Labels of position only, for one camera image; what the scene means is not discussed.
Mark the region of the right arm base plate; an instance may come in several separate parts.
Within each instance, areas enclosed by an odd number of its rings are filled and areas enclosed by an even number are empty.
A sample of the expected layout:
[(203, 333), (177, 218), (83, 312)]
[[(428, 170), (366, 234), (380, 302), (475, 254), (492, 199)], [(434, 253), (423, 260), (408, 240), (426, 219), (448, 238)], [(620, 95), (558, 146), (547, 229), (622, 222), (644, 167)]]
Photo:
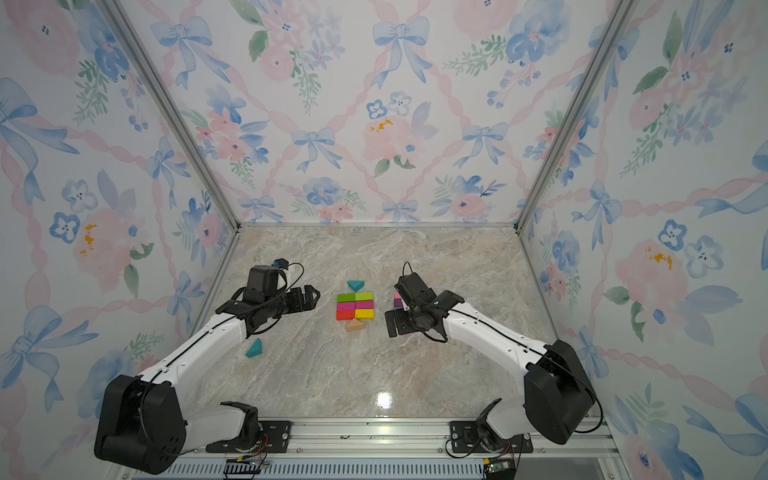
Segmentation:
[(533, 444), (529, 434), (516, 435), (508, 440), (483, 439), (478, 434), (475, 421), (454, 420), (448, 423), (449, 446), (455, 455), (472, 453), (532, 453)]

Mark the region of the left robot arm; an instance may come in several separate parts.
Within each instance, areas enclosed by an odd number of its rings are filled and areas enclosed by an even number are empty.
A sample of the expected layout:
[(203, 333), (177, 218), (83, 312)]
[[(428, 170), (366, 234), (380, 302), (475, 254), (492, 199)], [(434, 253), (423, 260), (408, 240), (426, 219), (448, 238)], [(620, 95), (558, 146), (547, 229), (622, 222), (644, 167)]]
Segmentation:
[(178, 458), (209, 445), (247, 456), (265, 452), (267, 434), (258, 409), (227, 401), (188, 413), (182, 403), (225, 354), (264, 334), (286, 315), (316, 308), (321, 293), (290, 280), (291, 264), (278, 259), (251, 268), (245, 286), (180, 347), (135, 376), (107, 385), (94, 443), (97, 459), (148, 474), (166, 471)]

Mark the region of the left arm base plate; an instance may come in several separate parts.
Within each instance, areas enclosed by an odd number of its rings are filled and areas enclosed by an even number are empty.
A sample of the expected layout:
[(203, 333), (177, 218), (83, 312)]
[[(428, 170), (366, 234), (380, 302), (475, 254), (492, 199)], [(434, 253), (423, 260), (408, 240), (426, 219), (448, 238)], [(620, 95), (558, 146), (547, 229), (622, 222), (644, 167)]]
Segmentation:
[(208, 444), (207, 453), (286, 453), (293, 424), (288, 420), (260, 420), (246, 426), (243, 433), (231, 440)]

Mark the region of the left frame post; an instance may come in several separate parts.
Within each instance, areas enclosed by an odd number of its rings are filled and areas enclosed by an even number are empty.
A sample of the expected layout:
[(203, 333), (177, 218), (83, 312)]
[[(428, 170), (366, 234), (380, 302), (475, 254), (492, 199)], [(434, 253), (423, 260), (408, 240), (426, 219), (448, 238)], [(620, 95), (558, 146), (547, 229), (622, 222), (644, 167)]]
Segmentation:
[(117, 39), (126, 49), (128, 58), (143, 76), (148, 91), (159, 108), (163, 119), (167, 122), (170, 131), (178, 140), (193, 169), (200, 177), (202, 185), (210, 194), (214, 205), (223, 214), (227, 226), (230, 230), (237, 233), (241, 224), (236, 219), (233, 208), (216, 182), (213, 171), (203, 159), (176, 102), (173, 100), (168, 88), (164, 85), (159, 70), (156, 68), (143, 42), (139, 39), (126, 11), (119, 1), (96, 1), (95, 4), (104, 15)]

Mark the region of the green circuit board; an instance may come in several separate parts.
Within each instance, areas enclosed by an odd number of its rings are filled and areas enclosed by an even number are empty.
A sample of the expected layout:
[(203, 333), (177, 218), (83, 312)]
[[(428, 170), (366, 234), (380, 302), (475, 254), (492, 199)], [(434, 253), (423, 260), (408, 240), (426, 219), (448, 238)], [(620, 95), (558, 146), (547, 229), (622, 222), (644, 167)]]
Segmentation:
[(512, 459), (485, 459), (483, 464), (484, 480), (514, 480), (517, 466)]

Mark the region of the red block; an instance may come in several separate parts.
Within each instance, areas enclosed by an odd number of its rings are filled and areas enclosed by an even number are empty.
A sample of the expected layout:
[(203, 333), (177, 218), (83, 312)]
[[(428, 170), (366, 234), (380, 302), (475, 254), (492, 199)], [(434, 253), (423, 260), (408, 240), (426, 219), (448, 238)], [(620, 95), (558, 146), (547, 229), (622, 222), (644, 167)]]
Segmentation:
[(356, 318), (356, 312), (354, 310), (338, 310), (336, 312), (337, 321), (350, 321)]

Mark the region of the frame post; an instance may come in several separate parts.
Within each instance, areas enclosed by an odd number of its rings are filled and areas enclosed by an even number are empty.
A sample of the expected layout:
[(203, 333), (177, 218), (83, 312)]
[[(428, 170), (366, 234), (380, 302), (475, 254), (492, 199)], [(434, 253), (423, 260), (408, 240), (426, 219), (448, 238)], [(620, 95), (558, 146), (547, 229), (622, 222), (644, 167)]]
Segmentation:
[(193, 169), (200, 177), (202, 185), (210, 194), (214, 205), (223, 214), (227, 226), (230, 230), (237, 233), (241, 224), (236, 219), (233, 208), (216, 182), (213, 171), (203, 159), (176, 102), (173, 100), (168, 88), (164, 85), (159, 70), (156, 68), (143, 42), (139, 39), (126, 11), (119, 1), (96, 1), (95, 4), (104, 15), (117, 39), (126, 49), (128, 58), (143, 76), (148, 91), (159, 108), (163, 119), (167, 122), (170, 131), (178, 140)]
[(596, 84), (607, 68), (610, 57), (627, 29), (627, 23), (634, 8), (635, 1), (633, 0), (618, 1), (614, 13), (609, 17), (605, 32), (584, 72), (584, 79), (575, 90), (575, 96), (565, 111), (561, 129), (555, 137), (549, 153), (545, 156), (541, 170), (535, 177), (533, 186), (526, 198), (526, 204), (515, 223), (515, 232), (518, 235), (522, 235), (532, 221), (537, 203), (544, 193), (546, 184), (557, 168), (560, 156), (565, 151), (571, 136), (576, 132), (581, 116), (594, 94)]

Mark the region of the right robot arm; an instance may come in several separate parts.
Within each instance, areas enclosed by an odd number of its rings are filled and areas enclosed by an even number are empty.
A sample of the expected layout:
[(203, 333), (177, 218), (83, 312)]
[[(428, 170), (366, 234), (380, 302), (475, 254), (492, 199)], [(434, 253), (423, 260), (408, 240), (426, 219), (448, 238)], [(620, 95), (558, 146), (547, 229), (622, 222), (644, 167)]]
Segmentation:
[(590, 432), (579, 426), (599, 401), (570, 344), (547, 344), (513, 331), (452, 291), (435, 293), (415, 272), (401, 275), (394, 289), (403, 306), (385, 313), (391, 338), (419, 333), (441, 344), (461, 342), (522, 386), (520, 396), (492, 401), (476, 419), (478, 441), (486, 448), (503, 450), (531, 433), (564, 445), (573, 435)]

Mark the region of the yellow block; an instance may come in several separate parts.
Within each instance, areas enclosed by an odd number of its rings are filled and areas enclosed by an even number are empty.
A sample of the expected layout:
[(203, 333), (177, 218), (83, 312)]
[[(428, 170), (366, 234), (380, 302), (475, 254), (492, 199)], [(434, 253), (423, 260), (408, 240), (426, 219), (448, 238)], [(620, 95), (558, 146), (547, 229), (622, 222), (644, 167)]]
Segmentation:
[(375, 318), (374, 309), (356, 309), (354, 318), (357, 320), (373, 320)]

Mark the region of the right frame post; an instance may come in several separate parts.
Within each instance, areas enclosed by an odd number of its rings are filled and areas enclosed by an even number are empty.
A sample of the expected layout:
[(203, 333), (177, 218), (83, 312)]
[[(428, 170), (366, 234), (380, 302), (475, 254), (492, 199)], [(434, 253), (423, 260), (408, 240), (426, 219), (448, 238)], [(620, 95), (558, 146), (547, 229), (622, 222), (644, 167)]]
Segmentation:
[(545, 156), (541, 170), (535, 177), (533, 186), (526, 198), (526, 204), (515, 223), (515, 232), (518, 235), (522, 235), (532, 221), (537, 203), (544, 193), (546, 184), (557, 168), (560, 156), (565, 151), (571, 136), (576, 132), (581, 116), (594, 94), (596, 84), (607, 68), (610, 57), (627, 29), (627, 23), (634, 8), (635, 1), (633, 0), (618, 1), (614, 13), (609, 17), (605, 32), (584, 72), (584, 79), (575, 90), (575, 96), (565, 111), (561, 129), (555, 137), (549, 153)]

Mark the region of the tan wooden block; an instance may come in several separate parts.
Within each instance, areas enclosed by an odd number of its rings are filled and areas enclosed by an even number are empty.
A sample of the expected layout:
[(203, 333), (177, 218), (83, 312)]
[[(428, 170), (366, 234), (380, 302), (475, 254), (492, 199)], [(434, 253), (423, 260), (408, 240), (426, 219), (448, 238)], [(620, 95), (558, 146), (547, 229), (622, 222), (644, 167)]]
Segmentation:
[(346, 322), (345, 330), (347, 332), (359, 331), (365, 328), (365, 324), (360, 320), (349, 320)]

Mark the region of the teal triangle block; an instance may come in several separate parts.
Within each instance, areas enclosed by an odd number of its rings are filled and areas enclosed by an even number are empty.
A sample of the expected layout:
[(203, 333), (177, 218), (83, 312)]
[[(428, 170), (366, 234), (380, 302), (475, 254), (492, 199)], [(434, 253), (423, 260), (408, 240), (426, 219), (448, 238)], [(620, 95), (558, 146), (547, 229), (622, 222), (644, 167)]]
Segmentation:
[(354, 292), (360, 292), (364, 288), (365, 282), (363, 280), (348, 280), (347, 286)]

